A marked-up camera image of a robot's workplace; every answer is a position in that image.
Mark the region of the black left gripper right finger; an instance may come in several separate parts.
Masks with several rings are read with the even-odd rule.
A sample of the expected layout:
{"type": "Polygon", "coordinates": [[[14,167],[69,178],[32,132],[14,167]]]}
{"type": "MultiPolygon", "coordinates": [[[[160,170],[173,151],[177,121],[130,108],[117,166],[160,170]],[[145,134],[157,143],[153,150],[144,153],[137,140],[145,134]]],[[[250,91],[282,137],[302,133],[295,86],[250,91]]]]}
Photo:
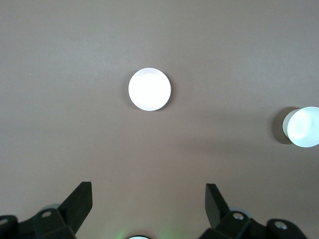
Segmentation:
{"type": "Polygon", "coordinates": [[[306,239],[290,221],[271,219],[264,226],[246,213],[231,210],[215,184],[206,184],[205,212],[210,228],[201,239],[306,239]]]}

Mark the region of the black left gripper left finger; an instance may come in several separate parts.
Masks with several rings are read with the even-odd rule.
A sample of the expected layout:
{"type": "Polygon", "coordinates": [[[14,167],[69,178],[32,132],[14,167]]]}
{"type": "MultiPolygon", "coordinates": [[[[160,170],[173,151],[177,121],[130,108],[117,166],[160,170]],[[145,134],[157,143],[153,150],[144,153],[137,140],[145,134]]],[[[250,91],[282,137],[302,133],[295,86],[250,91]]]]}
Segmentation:
{"type": "Polygon", "coordinates": [[[93,207],[92,183],[81,182],[58,208],[41,210],[19,222],[14,215],[0,217],[2,239],[75,239],[93,207]]]}

